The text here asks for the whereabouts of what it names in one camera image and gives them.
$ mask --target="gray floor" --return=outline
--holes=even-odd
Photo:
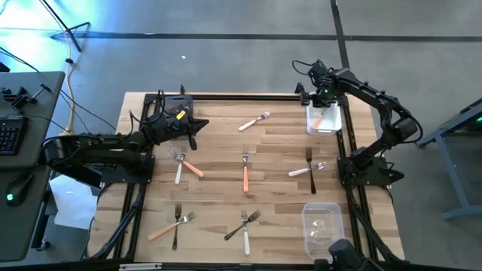
[[[169,0],[51,1],[70,25],[89,20],[92,31],[165,33],[334,34],[328,0]],[[339,0],[347,35],[482,35],[482,2],[476,0]],[[16,20],[18,17],[28,20]],[[10,2],[0,27],[57,29],[37,1]],[[340,66],[336,41],[221,40],[80,40],[72,50],[76,101],[110,123],[117,123],[126,91],[178,90],[291,93],[298,81],[291,60],[323,59]],[[2,36],[0,45],[43,71],[66,70],[66,43],[26,31]],[[348,42],[352,70],[397,96],[426,132],[480,98],[481,43]],[[29,68],[0,55],[13,72]],[[111,132],[101,121],[79,111],[91,132]],[[53,119],[66,125],[68,107],[59,101]],[[83,132],[79,121],[75,130]],[[49,135],[60,128],[51,126]],[[467,145],[450,144],[460,159]],[[413,145],[387,151],[406,178],[393,187],[395,212],[406,258],[414,263],[481,269],[482,216],[443,221],[441,213],[459,206],[435,146]],[[461,160],[460,164],[470,161]],[[474,180],[479,172],[470,172]],[[52,249],[30,251],[23,262],[77,260],[87,233],[52,224]]]

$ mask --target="wood grain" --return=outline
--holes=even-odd
[[[140,116],[144,93],[126,93],[118,132],[129,132],[128,110]],[[376,138],[370,108],[350,97],[358,146]],[[239,132],[239,126],[271,111],[268,119]],[[156,169],[148,186],[136,250],[136,261],[217,263],[312,263],[304,251],[301,211],[308,202],[336,202],[341,207],[345,236],[352,238],[344,189],[339,185],[335,136],[307,135],[305,109],[298,102],[195,101],[194,114],[209,119],[197,135],[197,151],[186,161],[205,173],[199,178],[183,169],[181,183],[174,184],[177,162],[167,154],[187,141],[155,146]],[[249,147],[249,192],[243,192],[243,145]],[[306,166],[304,151],[313,148],[313,163],[327,162],[313,172],[317,194],[310,193],[310,176],[288,177],[288,172]],[[125,184],[113,184],[102,195],[90,234],[89,254],[98,251],[118,224]],[[375,229],[399,257],[403,257],[395,214],[390,198],[378,187],[368,187],[370,212]],[[173,251],[174,231],[148,242],[147,236],[175,221],[175,203],[182,213],[196,212],[190,223],[179,226],[178,249]],[[239,226],[241,209],[261,211],[249,225],[251,255],[243,249],[243,232],[229,241],[224,235]],[[124,247],[130,236],[126,233]],[[328,256],[328,246],[321,248]]]

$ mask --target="clear plastic container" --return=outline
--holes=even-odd
[[[313,101],[307,106],[307,130],[313,136],[332,136],[341,129],[341,112],[338,103],[329,108],[314,108]]]
[[[313,260],[328,259],[330,245],[345,238],[341,210],[332,202],[308,203],[303,208],[304,250]]]

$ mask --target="utensil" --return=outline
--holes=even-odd
[[[156,239],[157,237],[159,236],[162,236],[163,234],[167,233],[168,231],[172,230],[173,227],[176,227],[178,226],[179,224],[184,224],[184,223],[187,223],[191,220],[193,220],[194,218],[196,217],[196,214],[194,214],[194,212],[190,212],[188,215],[184,216],[183,218],[181,218],[180,221],[178,222],[175,222],[174,224],[171,224],[161,230],[158,230],[157,232],[155,233],[152,233],[150,236],[148,236],[148,240],[149,241],[152,241],[154,239]]]
[[[175,212],[174,212],[174,217],[175,217],[175,222],[179,222],[179,218],[181,218],[181,212],[182,212],[182,207],[181,204],[176,203],[175,204]],[[175,233],[174,233],[174,241],[172,241],[172,249],[176,250],[178,249],[178,227],[175,227]]]
[[[174,160],[184,164],[185,166],[187,166],[192,172],[196,173],[196,175],[200,176],[201,178],[204,176],[204,173],[202,171],[200,171],[199,169],[196,169],[193,165],[191,165],[190,163],[184,161],[181,159],[181,157],[178,156],[178,154],[173,151],[173,150],[168,150],[167,151],[167,154],[170,155]]]
[[[307,162],[308,166],[310,166],[310,178],[311,178],[311,193],[316,193],[315,182],[313,180],[313,172],[311,171],[311,147],[307,147]]]
[[[248,186],[248,154],[249,154],[248,146],[243,146],[243,163],[244,163],[243,191],[245,193],[249,192],[249,186]]]
[[[175,174],[175,181],[174,181],[175,185],[178,185],[179,182],[181,182],[182,162],[184,161],[184,158],[186,158],[186,147],[182,146],[181,154],[179,154],[179,159],[181,161],[179,162],[179,165],[178,165],[178,172]]]
[[[248,213],[246,210],[241,210],[241,222],[244,225],[244,254],[249,256],[251,250],[249,249],[248,228],[246,228],[246,223],[248,223]]]
[[[250,122],[248,122],[247,124],[241,126],[238,130],[240,132],[244,131],[245,129],[248,129],[248,127],[250,127],[251,125],[257,123],[259,120],[264,120],[266,119],[268,116],[270,116],[270,112],[269,111],[266,111],[264,112],[261,116],[259,116],[257,119],[254,119],[254,120],[251,120]]]
[[[244,227],[247,223],[249,222],[253,222],[255,221],[257,218],[259,218],[259,216],[261,215],[261,212],[259,210],[257,210],[256,212],[252,213],[248,220],[246,222],[243,222],[243,225],[237,227],[235,230],[233,230],[232,232],[228,233],[225,237],[224,237],[224,240],[229,240],[229,238],[233,237],[233,235],[239,230],[241,229],[242,227]]]
[[[320,170],[320,169],[325,168],[325,166],[326,166],[326,162],[321,162],[321,163],[317,163],[316,165],[314,165],[312,167],[312,169]],[[295,171],[292,171],[292,172],[288,173],[288,176],[295,177],[295,176],[298,176],[299,174],[303,174],[305,172],[308,172],[309,170],[310,170],[310,168],[295,170]]]

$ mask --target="black fork handle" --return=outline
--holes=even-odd
[[[313,180],[313,171],[311,169],[311,163],[309,163],[309,165],[310,165],[310,178],[311,178],[311,193],[315,194],[316,193],[316,187],[315,187],[315,181]]]
[[[174,241],[172,242],[172,249],[173,250],[178,249],[178,226],[175,226]]]
[[[228,233],[225,237],[224,237],[224,240],[229,240],[231,237],[233,237],[233,235],[239,230],[241,229],[242,227],[244,227],[246,224],[248,223],[247,222],[243,222],[243,225],[237,227],[235,230],[233,230],[232,232]]]

